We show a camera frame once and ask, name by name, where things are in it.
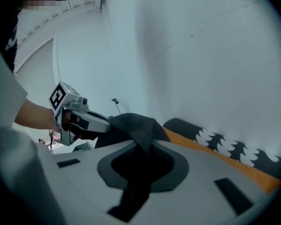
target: white ceiling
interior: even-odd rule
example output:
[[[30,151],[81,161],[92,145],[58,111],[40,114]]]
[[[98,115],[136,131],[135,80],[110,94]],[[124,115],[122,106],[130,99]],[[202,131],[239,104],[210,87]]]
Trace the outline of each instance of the white ceiling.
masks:
[[[50,11],[34,11],[23,9],[18,15],[19,22],[17,28],[18,47],[28,38],[35,30],[54,17],[83,5],[95,3],[101,5],[101,0],[67,0],[60,6],[51,7]]]

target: white wall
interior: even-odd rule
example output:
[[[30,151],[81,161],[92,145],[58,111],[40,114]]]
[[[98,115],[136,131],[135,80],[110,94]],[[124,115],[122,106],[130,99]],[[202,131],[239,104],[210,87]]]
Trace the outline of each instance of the white wall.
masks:
[[[91,109],[116,115],[116,97],[281,156],[281,23],[265,0],[106,0],[55,38],[61,80]]]
[[[30,57],[23,67],[17,73],[17,81],[28,92],[27,99],[30,101],[49,107],[48,98],[55,88],[53,65],[52,65],[52,45],[50,41],[40,48],[32,57]],[[28,134],[27,128],[14,123],[13,128]],[[29,128],[29,131],[35,141],[43,139],[48,130],[38,130]]]

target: black and white patterned fabric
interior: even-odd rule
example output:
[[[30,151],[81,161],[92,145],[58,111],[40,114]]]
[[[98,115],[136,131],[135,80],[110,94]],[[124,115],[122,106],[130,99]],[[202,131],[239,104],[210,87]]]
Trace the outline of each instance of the black and white patterned fabric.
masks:
[[[212,133],[181,119],[171,119],[163,126],[215,152],[281,179],[281,157],[273,156],[263,150],[252,148],[220,134]]]

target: ceiling molding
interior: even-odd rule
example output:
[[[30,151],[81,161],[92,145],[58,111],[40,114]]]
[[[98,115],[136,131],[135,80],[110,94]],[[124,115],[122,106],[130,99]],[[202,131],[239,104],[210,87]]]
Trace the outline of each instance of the ceiling molding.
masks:
[[[62,22],[70,19],[79,14],[88,12],[100,12],[101,10],[95,5],[95,3],[90,3],[74,9],[68,10],[48,22],[44,23],[32,34],[30,34],[27,39],[25,39],[22,44],[18,47],[17,55],[15,58],[15,73],[17,73],[23,64],[43,45],[48,43],[53,39],[55,31]]]

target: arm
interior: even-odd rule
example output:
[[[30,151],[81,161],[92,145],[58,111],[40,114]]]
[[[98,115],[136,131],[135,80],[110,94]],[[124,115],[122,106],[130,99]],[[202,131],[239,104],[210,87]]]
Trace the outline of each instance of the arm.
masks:
[[[60,132],[54,122],[54,112],[26,99],[20,108],[15,122],[19,125],[35,129],[53,129]]]

